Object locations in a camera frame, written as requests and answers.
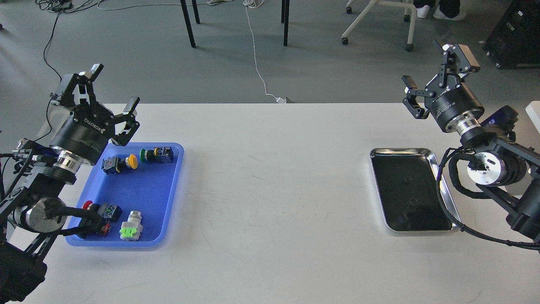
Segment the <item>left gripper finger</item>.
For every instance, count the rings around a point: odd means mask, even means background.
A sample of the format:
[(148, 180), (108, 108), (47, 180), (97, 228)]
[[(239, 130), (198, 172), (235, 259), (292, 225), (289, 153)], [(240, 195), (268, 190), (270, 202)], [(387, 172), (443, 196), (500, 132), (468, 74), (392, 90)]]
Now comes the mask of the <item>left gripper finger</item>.
[(87, 89), (92, 87), (93, 82), (99, 76), (103, 68), (103, 64), (93, 64), (89, 71), (66, 74), (60, 81), (56, 91), (51, 93), (51, 104), (54, 106), (62, 106), (69, 111), (75, 110), (76, 88), (81, 85), (84, 91), (83, 94), (86, 94)]
[(139, 97), (131, 97), (126, 104), (123, 113), (114, 115), (111, 119), (111, 125), (114, 127), (117, 124), (124, 123), (124, 127), (120, 133), (116, 133), (111, 138), (112, 143), (115, 146), (126, 146), (137, 129), (139, 129), (140, 123), (136, 121), (136, 106), (139, 104)]

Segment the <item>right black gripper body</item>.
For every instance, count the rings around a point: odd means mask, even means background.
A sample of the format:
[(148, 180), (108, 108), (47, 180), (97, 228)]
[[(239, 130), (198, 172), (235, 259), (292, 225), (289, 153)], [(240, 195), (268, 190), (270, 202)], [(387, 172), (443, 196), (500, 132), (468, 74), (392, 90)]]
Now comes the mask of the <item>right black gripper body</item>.
[(453, 89), (445, 90), (432, 102), (430, 113), (444, 133), (455, 131), (452, 121), (469, 112), (475, 119), (480, 118), (485, 109), (466, 83), (461, 83)]

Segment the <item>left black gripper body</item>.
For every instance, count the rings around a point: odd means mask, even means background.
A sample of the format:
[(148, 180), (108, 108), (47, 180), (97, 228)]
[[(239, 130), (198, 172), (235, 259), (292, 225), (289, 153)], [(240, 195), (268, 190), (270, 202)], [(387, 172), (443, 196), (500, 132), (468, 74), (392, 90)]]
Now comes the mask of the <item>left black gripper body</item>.
[(102, 104), (80, 104), (70, 112), (50, 143), (50, 148), (71, 152), (94, 166), (102, 156), (113, 131), (106, 126), (113, 113)]

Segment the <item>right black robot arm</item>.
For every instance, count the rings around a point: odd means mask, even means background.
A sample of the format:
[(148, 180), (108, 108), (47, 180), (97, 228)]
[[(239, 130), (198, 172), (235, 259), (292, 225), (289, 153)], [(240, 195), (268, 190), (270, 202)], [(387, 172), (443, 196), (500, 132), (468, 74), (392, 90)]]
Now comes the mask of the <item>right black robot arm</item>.
[(516, 143), (513, 131), (518, 112), (502, 106), (483, 122), (485, 110), (465, 83), (465, 77), (480, 70), (480, 64), (468, 46), (440, 45), (442, 55), (438, 73), (421, 89), (412, 77), (403, 75), (403, 104), (415, 119), (432, 115), (444, 133), (457, 132), (461, 146), (445, 152), (438, 171), (440, 184), (443, 168), (448, 167), (453, 187), (473, 199), (492, 199), (507, 213), (506, 221), (530, 242), (501, 240), (480, 233), (463, 224), (446, 207), (447, 218), (461, 231), (480, 239), (525, 250), (539, 250), (539, 154), (534, 148)]

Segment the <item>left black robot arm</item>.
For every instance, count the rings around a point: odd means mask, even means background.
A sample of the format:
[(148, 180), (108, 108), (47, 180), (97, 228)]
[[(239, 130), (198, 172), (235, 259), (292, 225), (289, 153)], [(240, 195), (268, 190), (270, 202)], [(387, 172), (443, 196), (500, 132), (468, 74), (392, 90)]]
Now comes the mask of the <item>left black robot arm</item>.
[(23, 301), (46, 278), (44, 258), (58, 236), (97, 228), (96, 211), (66, 206), (59, 194), (73, 185), (82, 164), (94, 166), (107, 144), (125, 146), (140, 124), (131, 98), (114, 115), (97, 102), (93, 82), (103, 69), (65, 75), (50, 104), (70, 112), (49, 146), (20, 140), (7, 157), (20, 163), (16, 177), (1, 201), (1, 302)]

